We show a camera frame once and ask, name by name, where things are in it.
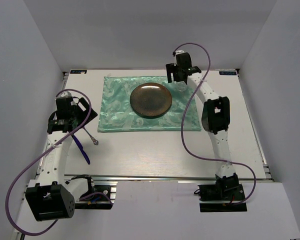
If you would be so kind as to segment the clear glass cup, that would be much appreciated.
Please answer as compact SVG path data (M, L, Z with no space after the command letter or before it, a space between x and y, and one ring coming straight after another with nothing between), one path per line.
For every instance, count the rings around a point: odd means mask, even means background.
M183 81L182 82L177 82L176 83L176 89L179 91L179 92L184 92L186 91L188 88L187 84L185 84Z

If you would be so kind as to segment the purple knife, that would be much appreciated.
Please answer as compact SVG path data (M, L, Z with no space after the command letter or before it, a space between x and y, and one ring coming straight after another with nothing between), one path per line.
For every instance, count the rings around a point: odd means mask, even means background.
M88 165L90 165L91 164L90 158L87 155L87 153L85 152L83 145L81 144L81 142L75 135L72 135L72 138L73 138L75 144L77 145L78 149L80 150L82 156L84 157L85 161L87 162Z

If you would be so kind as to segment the brown ceramic plate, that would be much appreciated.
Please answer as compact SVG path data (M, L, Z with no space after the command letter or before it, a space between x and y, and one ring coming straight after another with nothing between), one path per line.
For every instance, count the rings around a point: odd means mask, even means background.
M140 117L155 119L163 116L172 106L172 94L162 84L143 83L130 94L130 106Z

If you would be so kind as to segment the green satin cloth napkin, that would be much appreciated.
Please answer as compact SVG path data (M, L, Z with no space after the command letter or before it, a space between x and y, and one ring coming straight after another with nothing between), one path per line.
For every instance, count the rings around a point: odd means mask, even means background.
M158 83L172 95L170 109L158 118L137 115L130 104L130 95L139 85ZM178 91L176 83L168 83L165 76L104 77L97 131L99 133L180 131L182 116L193 90Z

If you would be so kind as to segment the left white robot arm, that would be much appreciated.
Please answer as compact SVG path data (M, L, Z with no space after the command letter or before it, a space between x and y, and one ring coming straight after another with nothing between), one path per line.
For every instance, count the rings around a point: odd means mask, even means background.
M41 172L35 185L28 187L25 198L38 221L68 219L74 215L76 202L81 197L89 200L95 196L96 187L87 174L65 180L66 161L72 143L83 150L80 141L74 136L67 136L79 125L86 125L97 117L83 98L75 101L72 96L58 97L56 111L48 119L47 140L51 149L43 157ZM57 144L61 138L66 139Z

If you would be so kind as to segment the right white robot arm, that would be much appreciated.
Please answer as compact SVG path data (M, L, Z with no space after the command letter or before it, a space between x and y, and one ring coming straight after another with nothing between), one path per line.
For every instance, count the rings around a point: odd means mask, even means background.
M192 65L189 53L177 50L173 56L175 62L166 65L168 82L184 82L195 90L195 95L203 104L201 124L209 135L214 158L218 162L212 194L217 195L218 200L233 202L239 188L239 179L231 161L228 144L230 100L226 96L220 96L209 86L199 67Z

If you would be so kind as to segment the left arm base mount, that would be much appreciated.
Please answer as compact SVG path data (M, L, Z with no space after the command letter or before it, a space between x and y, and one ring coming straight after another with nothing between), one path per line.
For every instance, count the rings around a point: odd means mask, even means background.
M96 182L75 203L76 210L110 210L116 199L116 182Z

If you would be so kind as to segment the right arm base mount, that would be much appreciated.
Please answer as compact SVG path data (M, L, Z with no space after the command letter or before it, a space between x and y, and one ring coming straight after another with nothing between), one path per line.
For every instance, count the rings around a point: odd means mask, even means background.
M247 212L246 203L238 202L245 199L243 186L230 190L221 195L215 184L201 184L193 193L199 197L199 208L201 213L239 213Z

